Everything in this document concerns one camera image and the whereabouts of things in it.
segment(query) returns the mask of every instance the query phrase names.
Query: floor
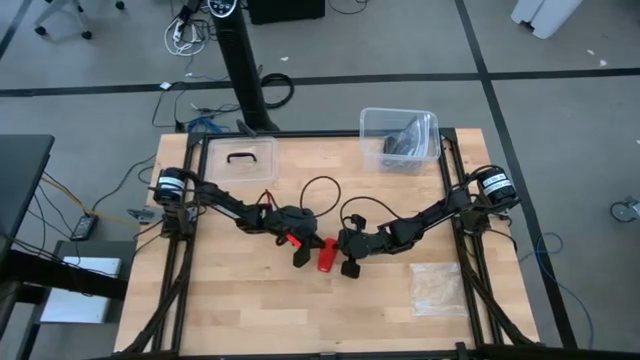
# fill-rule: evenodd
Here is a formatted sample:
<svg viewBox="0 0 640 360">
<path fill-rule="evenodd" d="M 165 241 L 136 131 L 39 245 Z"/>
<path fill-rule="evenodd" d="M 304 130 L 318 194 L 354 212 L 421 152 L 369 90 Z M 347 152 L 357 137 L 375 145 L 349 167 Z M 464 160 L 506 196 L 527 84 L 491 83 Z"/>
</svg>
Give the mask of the floor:
<svg viewBox="0 0 640 360">
<path fill-rule="evenodd" d="M 357 6 L 351 0 L 332 1 L 345 10 Z M 313 21 L 249 25 L 256 61 L 265 73 L 308 78 L 289 104 L 271 111 L 272 119 L 283 130 L 355 129 L 360 110 L 376 106 L 428 109 L 441 127 L 482 128 L 492 160 L 509 167 L 512 176 L 523 176 L 535 208 L 535 213 L 513 214 L 520 255 L 532 250 L 536 221 L 540 231 L 561 234 L 564 250 L 550 255 L 551 261 L 558 280 L 589 310 L 594 348 L 640 352 L 638 223 L 618 223 L 609 215 L 612 202 L 640 196 L 640 170 L 630 166 L 640 161 L 640 3 L 585 0 L 548 40 L 511 22 L 515 0 L 389 3 L 371 0 L 353 16 L 327 8 L 324 18 Z M 79 37 L 71 12 L 45 23 L 50 35 L 40 38 L 32 23 L 47 4 L 4 1 L 0 132 L 54 135 L 47 171 L 92 204 L 117 185 L 134 161 L 155 151 L 159 135 L 171 131 L 151 126 L 159 93 L 144 90 L 154 86 L 135 85 L 188 80 L 188 59 L 171 56 L 163 46 L 161 36 L 172 19 L 168 0 L 130 0 L 125 12 L 110 1 L 83 5 L 94 33 L 91 41 Z M 470 22 L 461 20 L 465 14 Z M 478 47 L 470 46 L 474 39 Z M 208 44 L 189 71 L 224 77 L 217 44 Z M 503 74 L 508 72 L 519 75 Z M 452 73 L 468 76 L 447 77 Z M 444 74 L 447 80 L 424 74 Z M 385 76 L 365 81 L 357 75 Z M 345 78 L 322 80 L 328 76 Z M 268 88 L 265 96 L 281 98 L 284 91 Z M 19 96 L 29 92 L 42 96 Z M 493 93 L 496 101 L 488 102 Z M 157 123 L 171 124 L 176 95 L 167 94 Z M 178 118 L 195 117 L 189 103 L 217 107 L 234 101 L 229 89 L 192 90 L 178 103 Z M 227 115 L 219 121 L 232 125 L 235 119 Z M 522 183 L 516 184 L 523 191 Z M 99 210 L 127 216 L 126 209 L 142 205 L 144 187 L 132 176 Z M 63 195 L 47 194 L 73 225 L 80 211 Z M 63 226 L 48 205 L 45 215 Z M 133 232 L 102 222 L 96 238 L 130 240 Z M 27 216 L 19 237 L 39 245 L 41 223 Z M 53 249 L 61 238 L 47 231 L 46 248 Z M 550 249 L 558 246 L 552 238 L 546 243 Z M 560 346 L 535 261 L 524 261 L 522 270 L 540 337 Z M 578 345 L 586 348 L 585 314 L 568 293 L 563 298 Z M 30 312 L 26 305 L 14 311 L 0 342 L 7 359 L 18 350 Z M 106 356 L 116 329 L 116 324 L 47 325 L 32 358 Z"/>
</svg>

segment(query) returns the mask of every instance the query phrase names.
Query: wooden table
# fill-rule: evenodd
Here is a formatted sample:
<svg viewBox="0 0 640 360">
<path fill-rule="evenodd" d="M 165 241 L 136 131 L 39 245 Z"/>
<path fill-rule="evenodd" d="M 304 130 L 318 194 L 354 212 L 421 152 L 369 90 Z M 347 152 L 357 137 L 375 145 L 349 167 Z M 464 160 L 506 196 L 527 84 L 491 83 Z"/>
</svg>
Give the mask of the wooden table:
<svg viewBox="0 0 640 360">
<path fill-rule="evenodd" d="M 456 131 L 467 172 L 490 163 L 481 130 Z M 182 134 L 162 136 L 152 184 L 160 169 L 182 166 L 186 139 Z M 444 197 L 437 162 L 420 176 L 368 173 L 362 170 L 356 138 L 279 139 L 278 146 L 279 177 L 269 190 L 281 206 L 298 204 L 304 184 L 319 175 L 340 183 L 340 204 L 369 195 L 406 216 Z M 264 188 L 225 186 L 225 190 L 255 202 Z M 308 189 L 304 206 L 324 211 L 336 193 L 332 183 L 316 182 Z M 147 202 L 154 205 L 151 195 Z M 367 218 L 370 231 L 392 218 L 369 201 L 349 204 L 345 214 L 352 213 Z M 492 221 L 494 229 L 508 233 L 504 222 Z M 321 237 L 337 237 L 338 209 L 318 222 Z M 156 230 L 142 236 L 139 244 L 154 237 Z M 411 251 L 361 261 L 362 275 L 352 280 L 340 275 L 342 255 L 329 274 L 316 270 L 315 251 L 309 264 L 296 269 L 291 265 L 294 248 L 277 247 L 272 235 L 246 235 L 224 215 L 208 211 L 198 222 L 180 354 L 443 350 L 453 349 L 458 341 L 472 348 L 468 317 L 412 315 L 410 264 L 458 263 L 453 239 L 450 222 L 445 222 L 429 230 Z M 486 233 L 483 240 L 496 300 L 525 335 L 537 340 L 511 242 L 494 233 Z M 116 350 L 134 339 L 157 306 L 167 247 L 167 240 L 156 240 L 135 259 Z M 486 312 L 478 302 L 489 339 Z M 172 321 L 167 322 L 165 348 L 172 329 Z"/>
</svg>

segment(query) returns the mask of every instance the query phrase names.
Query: black handle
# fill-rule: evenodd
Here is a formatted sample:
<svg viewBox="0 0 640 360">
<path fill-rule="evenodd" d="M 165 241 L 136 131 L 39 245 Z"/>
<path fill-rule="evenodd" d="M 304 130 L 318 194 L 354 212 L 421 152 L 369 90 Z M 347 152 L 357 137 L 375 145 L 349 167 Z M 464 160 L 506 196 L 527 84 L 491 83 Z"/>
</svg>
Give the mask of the black handle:
<svg viewBox="0 0 640 360">
<path fill-rule="evenodd" d="M 253 155 L 253 153 L 240 152 L 240 153 L 231 153 L 227 155 L 227 163 L 231 163 L 231 158 L 234 158 L 234 157 L 251 157 L 253 159 L 253 162 L 258 162 L 258 159 L 256 158 L 255 155 Z"/>
</svg>

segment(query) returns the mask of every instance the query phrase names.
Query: black box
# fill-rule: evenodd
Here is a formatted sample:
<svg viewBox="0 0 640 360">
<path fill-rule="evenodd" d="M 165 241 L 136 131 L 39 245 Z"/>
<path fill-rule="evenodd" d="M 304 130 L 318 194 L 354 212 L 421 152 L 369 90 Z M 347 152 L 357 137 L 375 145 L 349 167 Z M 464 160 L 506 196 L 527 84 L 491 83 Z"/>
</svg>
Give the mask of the black box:
<svg viewBox="0 0 640 360">
<path fill-rule="evenodd" d="M 325 0 L 247 0 L 251 23 L 317 19 L 324 16 Z"/>
</svg>

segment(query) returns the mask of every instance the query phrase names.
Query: clear plastic container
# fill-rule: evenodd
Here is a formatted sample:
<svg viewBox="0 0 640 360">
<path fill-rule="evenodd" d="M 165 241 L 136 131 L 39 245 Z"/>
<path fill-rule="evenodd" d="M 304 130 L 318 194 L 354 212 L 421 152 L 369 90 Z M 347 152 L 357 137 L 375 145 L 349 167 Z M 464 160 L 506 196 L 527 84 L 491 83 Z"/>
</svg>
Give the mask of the clear plastic container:
<svg viewBox="0 0 640 360">
<path fill-rule="evenodd" d="M 278 142 L 275 138 L 219 139 L 209 142 L 205 181 L 268 185 L 277 178 Z"/>
<path fill-rule="evenodd" d="M 360 151 L 368 171 L 420 174 L 440 157 L 438 118 L 423 110 L 365 108 Z"/>
</svg>

